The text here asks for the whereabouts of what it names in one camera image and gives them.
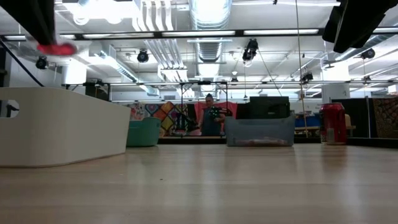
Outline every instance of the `camera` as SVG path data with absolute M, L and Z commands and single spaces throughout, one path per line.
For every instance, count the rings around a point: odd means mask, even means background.
M 146 63 L 146 62 L 148 62 L 149 56 L 148 56 L 147 50 L 145 50 L 145 49 L 140 50 L 140 51 L 139 51 L 139 54 L 138 54 L 138 56 L 137 56 L 137 60 L 138 60 L 138 62 L 140 62 L 140 63 Z
M 49 68 L 49 62 L 47 61 L 46 56 L 39 56 L 39 59 L 36 61 L 36 68 L 45 70 Z

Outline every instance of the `silver duct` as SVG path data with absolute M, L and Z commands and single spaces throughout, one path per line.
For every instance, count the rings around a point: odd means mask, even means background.
M 228 25 L 232 0 L 190 0 L 189 5 L 193 29 L 218 30 Z M 216 62 L 223 52 L 223 44 L 198 43 L 196 50 L 201 61 Z

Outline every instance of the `ceiling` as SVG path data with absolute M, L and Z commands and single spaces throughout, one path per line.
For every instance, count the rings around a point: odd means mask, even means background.
M 259 4 L 258 0 L 236 0 L 233 1 L 231 15 L 229 17 L 228 29 L 295 29 L 297 27 L 296 7 L 285 4 Z M 294 2 L 292 0 L 280 0 L 279 2 Z M 298 2 L 328 3 L 331 0 L 298 0 Z M 190 12 L 188 9 L 188 1 L 178 0 L 172 1 L 172 24 L 176 30 L 190 30 Z M 299 6 L 298 7 L 298 26 L 299 28 L 321 28 L 324 27 L 329 18 L 332 7 L 318 6 Z M 123 19 L 119 24 L 110 24 L 105 19 L 92 19 L 84 26 L 78 26 L 73 21 L 73 14 L 67 10 L 62 4 L 56 4 L 56 26 L 59 33 L 99 33 L 99 32 L 135 32 L 130 19 Z M 380 26 L 391 26 L 398 22 L 398 8 L 390 9 Z M 0 8 L 0 34 L 25 34 L 25 30 L 11 18 L 5 11 Z M 178 49 L 182 55 L 184 65 L 187 66 L 187 76 L 190 79 L 198 78 L 197 58 L 193 44 L 187 43 L 188 39 L 177 39 Z M 269 69 L 274 80 L 291 80 L 293 77 L 300 75 L 297 70 L 307 62 L 313 60 L 314 57 L 324 54 L 328 49 L 322 37 L 260 37 L 257 38 L 259 43 L 260 54 L 257 54 L 253 60 L 251 67 L 244 67 L 241 60 L 241 53 L 247 45 L 249 38 L 237 37 L 231 38 L 232 42 L 224 43 L 223 64 L 220 65 L 219 75 L 215 80 L 230 80 L 232 71 L 237 71 L 239 81 L 261 81 L 270 80 L 266 67 Z M 150 54 L 150 60 L 147 63 L 138 63 L 136 60 L 139 49 L 146 47 L 143 40 L 108 40 L 94 42 L 80 42 L 83 47 L 89 48 L 91 44 L 97 44 L 104 49 L 108 45 L 112 45 L 116 51 L 118 60 L 124 62 L 128 69 L 132 70 L 140 76 L 142 82 L 160 82 L 157 75 L 158 63 Z M 19 55 L 33 59 L 36 57 L 34 53 L 27 54 L 27 44 L 12 43 L 12 48 L 19 52 Z M 376 57 L 387 54 L 398 49 L 398 37 L 393 37 L 381 44 L 377 45 L 374 50 Z M 51 58 L 55 63 L 67 65 L 64 58 Z M 398 52 L 388 55 L 369 63 L 366 66 L 360 66 L 368 59 L 352 58 L 349 59 L 349 74 L 351 78 L 361 77 L 365 73 L 373 72 L 386 68 L 398 63 Z M 120 82 L 121 75 L 108 65 L 101 64 L 94 57 L 87 58 L 88 76 L 90 78 L 102 78 L 111 82 Z M 313 63 L 307 67 L 314 74 L 315 80 L 321 79 L 321 60 L 315 59 Z M 392 70 L 384 75 L 378 76 L 377 79 L 385 80 L 398 77 L 398 72 Z M 387 85 L 382 84 L 377 87 L 382 90 Z M 246 88 L 275 88 L 273 85 L 267 86 L 247 86 Z M 297 86 L 289 86 L 284 88 L 298 88 Z M 352 88 L 361 88 L 362 84 L 352 85 Z M 245 86 L 232 86 L 232 88 L 245 88 Z M 139 88 L 125 88 L 124 91 L 140 91 Z

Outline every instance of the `cable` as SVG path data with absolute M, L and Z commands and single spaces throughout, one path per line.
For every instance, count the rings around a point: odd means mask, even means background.
M 300 29 L 299 29 L 299 7 L 296 2 L 296 17 L 297 17 L 297 39 L 298 39 L 298 53 L 301 55 L 301 45 L 300 45 Z M 301 57 L 298 57 L 298 62 L 300 63 L 300 81 L 303 78 L 303 71 L 301 69 Z M 304 94 L 303 94 L 303 85 L 300 85 L 300 98 L 303 106 L 303 117 L 304 117 L 304 125 L 305 125 L 305 135 L 308 138 L 308 129 L 307 129 L 307 119 L 305 118 L 305 107 L 304 107 Z
M 244 97 L 243 98 L 247 98 L 248 96 L 246 95 L 246 66 L 243 65 L 243 69 L 244 69 Z
M 282 96 L 282 94 L 281 94 L 280 91 L 279 91 L 278 86 L 276 85 L 276 83 L 275 83 L 275 81 L 274 81 L 274 78 L 273 78 L 272 75 L 271 75 L 271 72 L 269 71 L 269 69 L 268 69 L 268 67 L 267 67 L 267 65 L 266 65 L 266 62 L 264 61 L 264 59 L 263 59 L 263 57 L 262 57 L 260 48 L 258 48 L 258 49 L 259 49 L 259 53 L 260 53 L 261 60 L 262 60 L 264 66 L 265 66 L 265 68 L 266 68 L 266 70 L 267 70 L 267 72 L 268 72 L 268 75 L 271 77 L 271 80 L 272 80 L 273 84 L 275 85 L 276 90 L 278 90 L 279 95 Z
M 33 79 L 33 81 L 35 81 L 39 86 L 44 87 L 44 85 L 41 82 L 39 82 L 38 79 L 36 79 L 36 77 L 34 77 L 34 75 L 25 67 L 25 65 L 17 58 L 17 56 L 15 56 L 13 52 L 11 52 L 11 50 L 1 39 L 0 39 L 0 45 L 4 48 L 4 50 L 6 50 L 7 53 L 9 53 L 9 55 L 11 55 L 11 57 L 18 63 L 19 66 L 21 66 L 21 68 L 28 74 L 28 76 L 30 76 Z

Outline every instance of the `pipe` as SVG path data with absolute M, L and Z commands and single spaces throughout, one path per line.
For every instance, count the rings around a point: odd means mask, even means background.
M 167 30 L 174 30 L 173 24 L 172 24 L 172 6 L 170 3 L 170 0 L 164 0 L 164 6 L 165 6 L 165 23 Z
M 154 24 L 152 23 L 152 2 L 146 0 L 145 3 L 147 6 L 146 24 L 147 24 L 149 30 L 155 30 Z
M 172 39 L 171 41 L 173 43 L 172 47 L 174 48 L 174 52 L 176 53 L 175 56 L 177 58 L 178 64 L 180 65 L 180 68 L 184 68 L 184 64 L 182 62 L 181 53 L 180 53 L 180 51 L 178 50 L 178 47 L 177 47 L 177 40 L 176 39 Z
M 162 22 L 162 4 L 160 3 L 160 0 L 155 0 L 155 6 L 156 6 L 156 19 L 155 19 L 156 26 L 160 31 L 164 31 L 164 26 Z
M 360 77 L 356 77 L 356 78 L 354 78 L 352 80 L 357 80 L 357 79 L 360 79 L 360 78 L 363 78 L 363 77 L 370 77 L 370 78 L 379 77 L 379 76 L 381 76 L 381 75 L 383 75 L 383 74 L 385 74 L 387 72 L 392 72 L 392 71 L 397 70 L 397 69 L 398 69 L 398 63 L 395 63 L 395 64 L 393 64 L 391 66 L 388 66 L 387 68 L 382 68 L 382 69 L 376 70 L 374 72 L 369 72 L 369 73 L 367 73 L 365 75 L 362 75 Z
M 140 10 L 138 8 L 137 4 L 133 4 L 133 5 L 134 5 L 133 11 L 135 12 L 135 15 L 137 15 L 137 19 L 133 18 L 132 26 L 134 27 L 134 29 L 136 31 L 147 31 L 147 27 L 145 26 L 145 23 L 144 23 L 144 16 L 142 15 L 142 9 Z M 151 17 L 150 18 L 147 17 L 147 22 L 149 22 L 149 27 L 153 27 Z M 158 61 L 158 63 L 160 63 L 161 66 L 163 66 L 163 68 L 167 68 L 168 67 L 167 62 L 165 61 L 162 54 L 157 49 L 155 42 L 153 40 L 144 40 L 144 43 L 147 46 L 147 48 L 152 52 L 156 61 Z
M 171 8 L 170 0 L 164 0 L 164 4 L 165 4 L 166 28 L 167 28 L 167 30 L 174 30 L 173 24 L 172 24 L 172 8 Z M 181 53 L 178 49 L 177 40 L 176 39 L 166 40 L 165 43 L 166 43 L 166 46 L 169 48 L 170 53 L 172 54 L 174 64 L 178 64 L 178 66 L 180 68 L 184 68 Z
M 163 55 L 167 67 L 168 68 L 172 68 L 173 67 L 173 63 L 169 58 L 169 54 L 167 53 L 167 51 L 164 49 L 164 46 L 162 44 L 162 42 L 160 40 L 154 40 L 154 43 L 157 45 L 157 48 L 160 50 L 161 54 Z

